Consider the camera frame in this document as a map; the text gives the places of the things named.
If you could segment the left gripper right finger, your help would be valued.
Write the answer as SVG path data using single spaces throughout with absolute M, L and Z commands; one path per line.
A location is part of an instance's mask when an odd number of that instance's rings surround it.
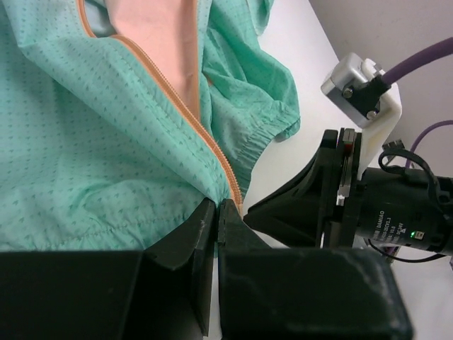
M 389 265 L 360 249 L 272 248 L 225 200 L 218 223 L 224 339 L 412 339 Z

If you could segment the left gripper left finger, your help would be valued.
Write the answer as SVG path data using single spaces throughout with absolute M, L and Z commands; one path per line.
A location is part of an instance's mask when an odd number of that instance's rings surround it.
M 216 207 L 143 251 L 1 254 L 2 339 L 202 339 Z

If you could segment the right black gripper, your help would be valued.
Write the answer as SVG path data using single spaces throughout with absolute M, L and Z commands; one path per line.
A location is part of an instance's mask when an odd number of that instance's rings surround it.
M 351 247 L 363 237 L 438 255 L 452 254 L 452 178 L 436 176 L 416 153 L 387 147 L 378 168 L 358 176 L 358 134 L 348 150 L 345 200 L 327 219 L 323 245 Z M 290 181 L 248 209 L 243 221 L 289 247 L 319 244 L 323 165 L 318 155 Z

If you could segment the orange and teal jacket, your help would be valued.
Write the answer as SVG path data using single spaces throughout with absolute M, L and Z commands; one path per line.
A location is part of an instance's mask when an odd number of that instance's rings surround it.
M 146 249 L 300 127 L 271 1 L 2 1 L 1 250 Z

